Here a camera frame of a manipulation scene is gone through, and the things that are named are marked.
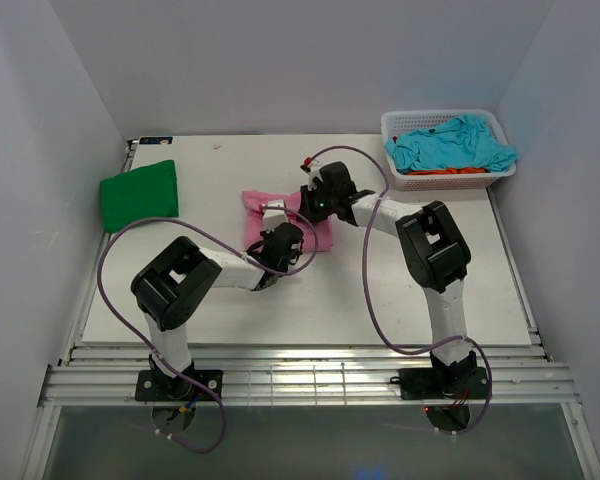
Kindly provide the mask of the pink t shirt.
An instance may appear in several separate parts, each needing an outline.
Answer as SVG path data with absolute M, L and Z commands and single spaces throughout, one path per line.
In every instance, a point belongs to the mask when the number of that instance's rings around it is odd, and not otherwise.
M 299 191 L 291 194 L 266 193 L 257 190 L 242 192 L 242 201 L 246 209 L 246 226 L 244 229 L 244 247 L 249 247 L 261 239 L 260 232 L 264 230 L 263 214 L 260 206 L 271 201 L 283 200 L 287 208 L 298 211 L 300 207 L 301 194 Z M 333 247 L 333 229 L 330 220 L 314 224 L 318 243 L 308 225 L 299 220 L 295 214 L 287 213 L 289 221 L 298 226 L 304 235 L 304 252 L 329 252 Z

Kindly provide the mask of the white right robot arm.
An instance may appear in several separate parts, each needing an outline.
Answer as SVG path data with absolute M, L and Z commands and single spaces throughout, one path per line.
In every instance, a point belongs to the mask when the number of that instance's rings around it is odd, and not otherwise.
M 363 250 L 373 230 L 400 242 L 407 270 L 423 289 L 429 313 L 434 370 L 431 382 L 444 397 L 454 397 L 477 368 L 473 345 L 467 340 L 463 292 L 470 249 L 447 206 L 401 203 L 372 190 L 359 190 L 346 165 L 323 165 L 306 159 L 301 169 L 308 183 L 300 189 L 300 213 L 313 223 L 334 215 L 365 229 Z

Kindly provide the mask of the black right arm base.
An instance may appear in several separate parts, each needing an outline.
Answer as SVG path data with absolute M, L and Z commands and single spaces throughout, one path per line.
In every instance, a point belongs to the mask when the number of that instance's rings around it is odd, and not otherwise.
M 399 388 L 403 401 L 422 401 L 432 428 L 451 436 L 466 434 L 474 428 L 470 401 L 482 401 L 476 417 L 480 422 L 492 398 L 492 381 L 487 370 L 478 367 L 468 375 L 448 380 L 431 368 L 403 368 L 389 379 Z

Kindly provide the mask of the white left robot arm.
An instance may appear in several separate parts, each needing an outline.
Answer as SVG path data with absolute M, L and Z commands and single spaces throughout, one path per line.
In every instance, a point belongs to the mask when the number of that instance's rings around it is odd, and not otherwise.
M 212 288 L 261 291 L 273 286 L 302 255 L 304 233 L 292 224 L 286 202 L 263 205 L 260 239 L 232 255 L 196 245 L 186 236 L 173 240 L 131 283 L 157 349 L 150 356 L 158 388 L 170 399 L 185 397 L 192 387 L 188 369 L 186 323 Z

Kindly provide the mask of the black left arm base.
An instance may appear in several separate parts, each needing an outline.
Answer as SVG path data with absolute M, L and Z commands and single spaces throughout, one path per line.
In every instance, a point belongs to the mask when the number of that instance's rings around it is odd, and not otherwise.
M 151 419 L 156 429 L 167 434 L 183 433 L 192 424 L 201 402 L 214 402 L 205 389 L 160 369 L 142 370 L 137 377 L 133 399 L 151 404 Z

